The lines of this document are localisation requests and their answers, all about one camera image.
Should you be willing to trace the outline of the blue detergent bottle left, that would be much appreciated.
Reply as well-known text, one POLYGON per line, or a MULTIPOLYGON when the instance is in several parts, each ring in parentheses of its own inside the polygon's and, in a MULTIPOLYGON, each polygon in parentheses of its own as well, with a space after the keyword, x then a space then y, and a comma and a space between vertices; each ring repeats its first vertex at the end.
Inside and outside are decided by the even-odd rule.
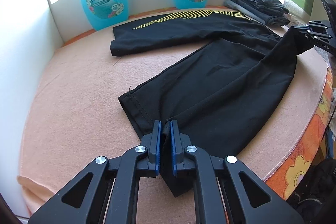
POLYGON ((127 0, 80 0, 84 13, 96 31, 129 18, 127 0))

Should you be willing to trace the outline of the stack of folded dark clothes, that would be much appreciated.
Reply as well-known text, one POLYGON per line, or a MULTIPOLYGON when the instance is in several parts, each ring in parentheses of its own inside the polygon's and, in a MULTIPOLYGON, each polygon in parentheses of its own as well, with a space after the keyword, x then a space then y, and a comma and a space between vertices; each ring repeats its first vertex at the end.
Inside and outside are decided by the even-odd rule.
POLYGON ((224 5, 269 27, 290 23, 289 10, 279 0, 226 0, 224 5))

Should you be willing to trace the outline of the black pants yellow stripes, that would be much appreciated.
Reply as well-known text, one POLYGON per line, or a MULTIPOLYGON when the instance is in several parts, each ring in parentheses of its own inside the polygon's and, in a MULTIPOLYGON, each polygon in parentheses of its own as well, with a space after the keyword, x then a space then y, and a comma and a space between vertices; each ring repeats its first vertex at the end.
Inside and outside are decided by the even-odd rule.
POLYGON ((212 156, 239 154, 281 102, 297 56, 313 47, 294 32, 281 37, 253 20, 211 11, 135 20, 113 33, 113 56, 203 42, 118 99, 139 137, 163 123, 160 173, 174 196, 193 184, 173 175, 170 121, 212 156))

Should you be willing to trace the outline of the orange floral bed sheet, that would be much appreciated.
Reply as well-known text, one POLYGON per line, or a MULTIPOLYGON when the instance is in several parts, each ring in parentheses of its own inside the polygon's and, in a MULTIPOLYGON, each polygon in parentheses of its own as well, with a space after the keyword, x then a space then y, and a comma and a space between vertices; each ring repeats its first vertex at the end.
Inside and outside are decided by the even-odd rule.
POLYGON ((299 55, 293 82, 260 133, 239 154, 288 198, 318 156, 331 113, 331 69, 316 50, 299 55))

